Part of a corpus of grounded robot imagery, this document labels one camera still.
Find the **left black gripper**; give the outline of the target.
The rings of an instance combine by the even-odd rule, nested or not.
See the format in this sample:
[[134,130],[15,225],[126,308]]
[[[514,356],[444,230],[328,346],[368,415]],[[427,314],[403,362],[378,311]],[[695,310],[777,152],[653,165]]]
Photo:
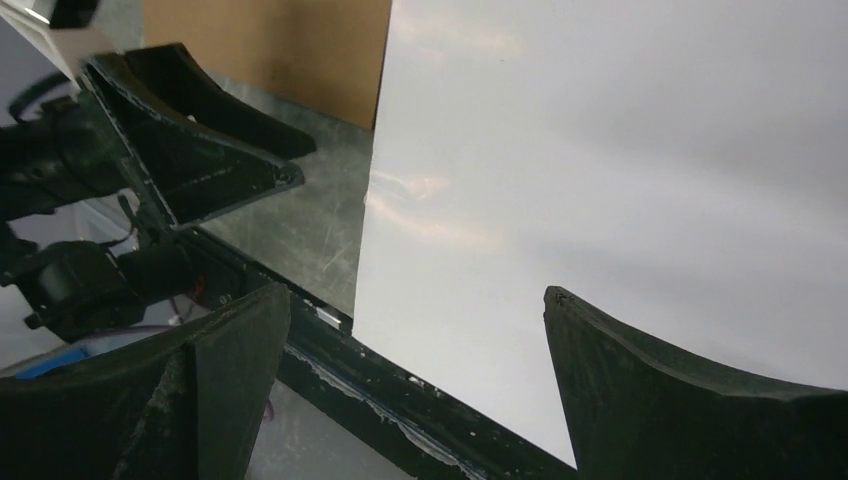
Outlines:
[[130,190],[132,222],[188,227],[305,177],[312,136],[230,95],[182,43],[81,62],[84,89],[1,129],[1,220]]

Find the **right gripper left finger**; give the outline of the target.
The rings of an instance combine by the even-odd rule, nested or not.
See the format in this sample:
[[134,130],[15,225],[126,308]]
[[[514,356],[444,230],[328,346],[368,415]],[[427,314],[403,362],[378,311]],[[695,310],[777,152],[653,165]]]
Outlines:
[[291,323],[265,286],[125,347],[1,382],[5,479],[242,479]]

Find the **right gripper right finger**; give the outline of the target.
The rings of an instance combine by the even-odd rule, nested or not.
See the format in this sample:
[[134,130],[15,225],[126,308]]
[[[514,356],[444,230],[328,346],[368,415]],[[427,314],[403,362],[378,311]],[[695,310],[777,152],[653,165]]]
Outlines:
[[582,479],[843,479],[847,394],[693,354],[570,291],[544,324]]

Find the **brown backing board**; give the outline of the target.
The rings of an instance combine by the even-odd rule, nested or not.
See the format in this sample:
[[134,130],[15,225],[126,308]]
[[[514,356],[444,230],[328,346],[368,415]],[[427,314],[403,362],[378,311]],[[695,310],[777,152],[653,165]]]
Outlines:
[[204,69],[372,128],[391,4],[368,0],[159,0],[149,45],[184,44]]

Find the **sunset landscape photo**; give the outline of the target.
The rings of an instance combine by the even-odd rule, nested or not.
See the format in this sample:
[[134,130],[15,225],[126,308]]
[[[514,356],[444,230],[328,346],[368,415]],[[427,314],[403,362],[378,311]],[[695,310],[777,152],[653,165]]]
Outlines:
[[567,464],[561,286],[847,385],[843,1],[395,1],[353,336]]

